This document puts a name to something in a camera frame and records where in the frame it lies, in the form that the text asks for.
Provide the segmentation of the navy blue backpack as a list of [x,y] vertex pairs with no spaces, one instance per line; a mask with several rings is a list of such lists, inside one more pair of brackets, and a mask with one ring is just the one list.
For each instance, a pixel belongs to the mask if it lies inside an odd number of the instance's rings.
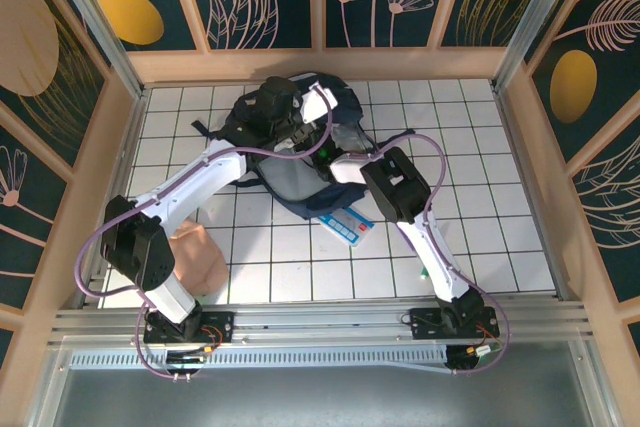
[[[270,148],[285,155],[318,150],[326,140],[352,152],[372,152],[378,146],[360,125],[363,109],[353,89],[337,76],[307,72],[287,78],[295,82],[302,96],[310,86],[319,82],[331,90],[338,105],[324,117],[304,124],[290,138],[275,143],[259,138],[234,118],[234,106],[221,128],[212,131],[198,120],[192,126],[209,140],[228,140],[234,145],[247,143],[250,147]],[[361,184],[340,184],[322,180],[311,166],[309,156],[294,160],[265,157],[249,153],[248,170],[256,177],[235,181],[237,187],[262,185],[283,207],[309,220],[351,206],[365,196],[367,187]]]

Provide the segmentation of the clear blue white pencil case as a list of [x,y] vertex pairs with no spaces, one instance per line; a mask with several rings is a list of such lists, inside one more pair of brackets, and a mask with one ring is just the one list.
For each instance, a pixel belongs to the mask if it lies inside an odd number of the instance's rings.
[[352,207],[337,209],[317,220],[349,247],[357,247],[374,228],[374,223]]

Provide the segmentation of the peach soft pouch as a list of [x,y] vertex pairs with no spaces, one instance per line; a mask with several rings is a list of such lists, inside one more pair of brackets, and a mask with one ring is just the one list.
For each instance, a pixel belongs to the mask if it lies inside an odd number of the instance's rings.
[[228,280],[223,252],[203,225],[185,219],[169,238],[174,272],[188,293],[204,296],[218,292]]

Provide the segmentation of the grey metal sheet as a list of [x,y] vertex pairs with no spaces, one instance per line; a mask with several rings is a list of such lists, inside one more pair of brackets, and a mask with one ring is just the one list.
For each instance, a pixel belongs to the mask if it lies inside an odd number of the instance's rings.
[[515,343],[473,375],[211,364],[161,379],[129,349],[55,351],[27,427],[625,427],[591,346]]

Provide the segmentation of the aluminium mounting rail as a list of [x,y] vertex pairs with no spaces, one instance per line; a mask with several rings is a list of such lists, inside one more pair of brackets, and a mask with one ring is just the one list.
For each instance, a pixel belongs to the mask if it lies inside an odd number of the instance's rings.
[[[232,344],[253,347],[407,344],[413,308],[432,308],[433,298],[344,302],[211,305],[205,312],[234,314]],[[499,295],[495,304],[500,339],[513,342],[591,340],[586,309],[579,301],[551,295]],[[136,308],[62,310],[54,318],[48,345],[128,347]]]

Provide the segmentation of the aluminium frame post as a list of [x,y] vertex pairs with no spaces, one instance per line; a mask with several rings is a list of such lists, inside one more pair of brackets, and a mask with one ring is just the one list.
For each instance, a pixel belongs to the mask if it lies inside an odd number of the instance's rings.
[[122,43],[109,25],[108,19],[99,6],[98,0],[73,0],[74,5],[83,15],[97,44],[106,54],[111,66],[123,81],[134,98],[141,98],[144,84],[137,75]]
[[508,87],[556,3],[557,0],[531,0],[529,2],[492,80],[492,90],[496,96],[500,96]]

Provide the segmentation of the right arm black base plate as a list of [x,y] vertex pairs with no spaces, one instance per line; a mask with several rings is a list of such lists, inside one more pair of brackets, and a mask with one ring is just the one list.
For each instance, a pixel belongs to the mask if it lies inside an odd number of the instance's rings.
[[414,340],[483,339],[500,336],[495,309],[485,307],[475,320],[461,327],[447,326],[439,308],[413,308],[400,321],[411,330]]

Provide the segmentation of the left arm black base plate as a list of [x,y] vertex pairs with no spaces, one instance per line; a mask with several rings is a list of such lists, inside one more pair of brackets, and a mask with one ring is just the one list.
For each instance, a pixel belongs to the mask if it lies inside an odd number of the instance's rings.
[[233,312],[195,309],[182,323],[175,324],[159,312],[145,316],[143,340],[147,344],[230,343]]

